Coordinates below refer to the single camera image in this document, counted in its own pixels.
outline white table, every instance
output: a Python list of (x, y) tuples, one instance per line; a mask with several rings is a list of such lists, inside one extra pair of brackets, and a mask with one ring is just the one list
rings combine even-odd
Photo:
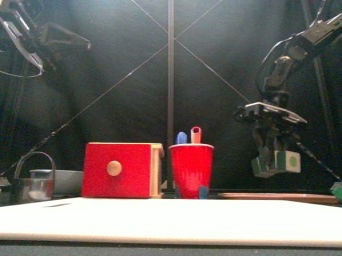
[(342, 247), (342, 208), (290, 201), (72, 198), (0, 216), (6, 241)]

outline marker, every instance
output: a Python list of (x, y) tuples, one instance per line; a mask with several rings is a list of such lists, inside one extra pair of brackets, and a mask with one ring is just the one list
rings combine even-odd
[(191, 129), (191, 143), (200, 143), (202, 139), (202, 129), (200, 127), (195, 126)]
[(184, 132), (179, 132), (176, 135), (176, 144), (187, 143), (187, 134)]

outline metal pole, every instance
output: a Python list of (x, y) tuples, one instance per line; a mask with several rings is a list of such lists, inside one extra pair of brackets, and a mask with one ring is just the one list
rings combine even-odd
[[(308, 27), (314, 20), (312, 15), (310, 13), (308, 1), (300, 0), (300, 4), (302, 4), (302, 9), (303, 9), (304, 23), (306, 23), (306, 26)], [(324, 81), (322, 61), (320, 61), (319, 57), (316, 57), (314, 59), (314, 69), (315, 69), (315, 77), (316, 77), (319, 96), (320, 96), (320, 105), (322, 105), (323, 114), (324, 114), (324, 124), (326, 124), (326, 129), (327, 129), (327, 138), (328, 138), (328, 142), (330, 142), (328, 143), (330, 153), (331, 153), (332, 161), (336, 164), (336, 168), (340, 168), (338, 147), (335, 145), (336, 133), (335, 133), (335, 128), (334, 128), (334, 120), (332, 120), (328, 95), (327, 95), (327, 89), (326, 89), (327, 86), (326, 86), (326, 81)]]
[[(168, 100), (167, 100), (167, 149), (168, 147), (173, 144), (173, 46), (175, 46), (175, 41), (173, 41), (173, 32), (175, 32), (175, 13), (173, 13), (173, 7), (175, 3), (173, 0), (168, 0)], [(172, 184), (173, 184), (173, 179), (172, 179), (172, 170), (171, 170), (171, 159), (168, 155), (168, 161), (167, 161), (167, 190), (172, 190)]]

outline red plastic cup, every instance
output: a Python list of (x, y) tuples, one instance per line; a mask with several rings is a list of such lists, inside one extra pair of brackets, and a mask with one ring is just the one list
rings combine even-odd
[(208, 144), (177, 144), (169, 147), (169, 151), (176, 197), (206, 199), (214, 147)]

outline red box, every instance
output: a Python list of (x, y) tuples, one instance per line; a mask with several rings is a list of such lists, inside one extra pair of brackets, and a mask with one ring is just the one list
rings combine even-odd
[(160, 198), (163, 156), (157, 143), (88, 143), (81, 196)]

